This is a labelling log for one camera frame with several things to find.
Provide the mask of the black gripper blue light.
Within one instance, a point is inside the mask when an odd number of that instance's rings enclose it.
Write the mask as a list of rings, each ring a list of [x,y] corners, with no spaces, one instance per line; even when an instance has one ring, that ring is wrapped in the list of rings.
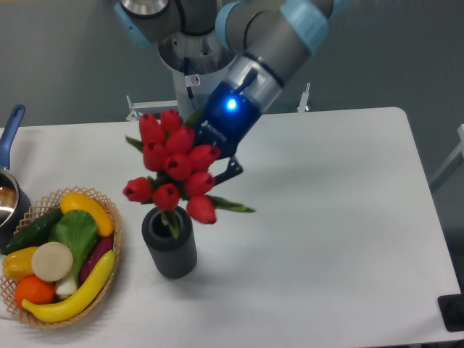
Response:
[[[207,100],[206,108],[194,127],[196,146],[220,149],[219,158],[229,157],[226,169],[215,176],[221,184],[244,172],[234,154],[238,145],[262,115],[260,109],[230,85],[220,83]]]

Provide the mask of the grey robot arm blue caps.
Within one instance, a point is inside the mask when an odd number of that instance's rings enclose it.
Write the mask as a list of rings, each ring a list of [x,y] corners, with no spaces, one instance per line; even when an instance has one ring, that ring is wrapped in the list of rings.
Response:
[[[347,1],[117,1],[139,46],[156,46],[171,71],[178,111],[194,118],[196,144],[228,160],[222,183],[242,172],[239,143],[328,33]]]

